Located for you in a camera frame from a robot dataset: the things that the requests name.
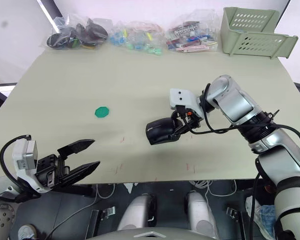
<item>table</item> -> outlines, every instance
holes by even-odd
[[[71,169],[101,161],[82,184],[254,178],[257,155],[236,130],[187,133],[153,146],[145,134],[147,123],[171,115],[170,88],[200,95],[222,74],[232,76],[264,111],[280,109],[276,123],[300,131],[300,94],[278,59],[220,51],[156,56],[105,44],[97,51],[46,50],[38,57],[0,109],[0,149],[31,134],[43,158],[76,140],[95,139],[66,160]],[[109,108],[107,117],[95,116],[100,106]],[[229,126],[219,110],[209,122]],[[204,123],[197,131],[203,129]],[[5,161],[13,171],[11,152],[12,147]]]

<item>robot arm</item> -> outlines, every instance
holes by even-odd
[[[196,134],[192,129],[200,126],[207,113],[220,109],[232,128],[238,129],[251,150],[258,154],[255,164],[261,176],[276,185],[277,239],[300,240],[300,148],[280,125],[274,124],[274,114],[262,111],[228,75],[219,76],[199,97],[188,90],[171,89],[170,106],[175,110],[170,118],[147,124],[150,144],[174,142],[189,131]]]
[[[12,161],[16,173],[9,173],[4,163],[5,149],[15,142]],[[93,139],[82,139],[64,146],[38,160],[36,141],[31,136],[16,137],[9,141],[0,152],[0,164],[6,176],[0,177],[0,240],[8,238],[20,203],[38,198],[41,194],[57,188],[70,186],[91,174],[99,161],[81,165],[70,171],[65,166],[67,157],[88,148]]]

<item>white wall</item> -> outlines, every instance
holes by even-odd
[[[275,29],[278,34],[297,35],[296,45],[288,59],[280,61],[295,83],[300,83],[300,0],[292,0]]]
[[[19,81],[50,29],[35,0],[0,0],[0,84]]]
[[[54,0],[62,15],[79,14],[118,21],[153,21],[164,28],[179,15],[195,9],[215,9],[222,19],[224,7],[274,9],[280,14],[288,0]]]

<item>black cable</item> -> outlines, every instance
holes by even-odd
[[[95,194],[96,194],[96,195],[95,195],[95,200],[93,201],[93,203],[91,203],[91,204],[89,204],[89,205],[87,205],[87,206],[85,206],[85,207],[79,209],[78,211],[75,211],[75,212],[72,213],[70,216],[68,216],[65,220],[63,220],[62,222],[60,222],[57,226],[55,226],[55,227],[51,230],[51,232],[49,232],[49,234],[44,238],[44,240],[48,240],[48,239],[50,238],[50,236],[54,233],[54,231],[57,230],[57,228],[59,228],[62,224],[64,224],[66,221],[68,221],[68,220],[69,220],[70,218],[72,218],[74,215],[76,215],[76,214],[80,213],[81,211],[83,211],[83,210],[85,210],[85,209],[87,209],[87,208],[90,208],[90,207],[92,207],[93,205],[99,203],[102,199],[99,199],[99,200],[97,201],[97,196],[98,196],[98,194],[97,194],[97,193],[95,193]]]
[[[1,149],[0,151],[0,166],[4,172],[4,174],[10,179],[11,182],[13,182],[15,185],[17,185],[20,189],[24,190],[27,193],[36,195],[36,197],[34,198],[39,198],[41,196],[40,193],[38,193],[37,191],[35,191],[34,189],[24,186],[22,185],[17,179],[14,178],[14,176],[12,176],[12,174],[9,172],[6,164],[5,164],[5,160],[4,160],[4,155],[5,155],[5,151],[6,149],[15,141],[19,140],[19,139],[27,139],[27,140],[31,140],[31,136],[30,135],[21,135],[21,136],[17,136],[13,139],[11,139],[10,141],[8,141]]]
[[[257,184],[258,184],[259,177],[260,177],[260,173],[256,175],[253,183],[252,206],[251,206],[251,215],[249,221],[249,240],[254,239],[254,218],[255,218]]]
[[[185,118],[182,118],[184,124],[188,127],[189,131],[192,134],[195,135],[201,135],[201,134],[210,134],[210,133],[214,133],[214,131],[210,130],[210,131],[193,131],[191,129],[191,126],[187,123]],[[251,127],[268,127],[268,128],[282,128],[282,129],[288,129],[292,132],[294,132],[300,139],[300,132],[298,130],[296,130],[295,128],[291,127],[291,126],[287,126],[287,125],[282,125],[282,124],[275,124],[275,123],[251,123],[251,124],[243,124],[243,125],[238,125],[238,126],[232,126],[232,127],[228,127],[228,128],[220,128],[220,129],[215,129],[215,131],[225,131],[224,133],[226,133],[226,131],[229,130],[234,130],[234,129],[239,129],[239,128],[251,128]]]
[[[208,117],[207,117],[207,111],[206,111],[206,101],[207,101],[207,94],[208,94],[208,90],[209,90],[209,87],[210,87],[210,83],[208,83],[205,87],[205,90],[203,92],[203,103],[202,103],[202,110],[203,110],[203,116],[204,116],[204,120],[205,120],[205,123],[206,125],[208,126],[208,128],[213,132],[213,133],[216,133],[216,134],[224,134],[226,132],[228,132],[227,130],[225,131],[219,131],[217,129],[213,129],[211,127],[211,125],[209,124],[208,122]]]
[[[4,201],[4,202],[8,202],[8,203],[15,203],[16,202],[16,199],[12,199],[12,198],[6,198],[6,197],[3,197],[3,196],[0,196],[0,201]]]

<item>blue item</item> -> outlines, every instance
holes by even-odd
[[[138,45],[135,45],[135,46],[134,46],[134,49],[135,49],[135,50],[142,50],[142,49],[144,49],[144,46],[141,45],[141,44],[138,44]]]
[[[175,49],[176,48],[176,45],[175,44],[168,44],[168,49]]]
[[[210,39],[211,36],[210,36],[210,35],[192,36],[192,37],[189,37],[186,41],[187,41],[187,42],[193,42],[193,41],[195,41],[195,40],[200,40],[200,39],[203,39],[203,38],[208,38],[208,39]]]
[[[262,225],[264,226],[267,233],[275,238],[275,206],[274,205],[262,205],[260,210]]]
[[[123,36],[119,38],[119,43],[120,43],[120,44],[124,44],[124,43],[125,43],[125,39],[124,39]]]

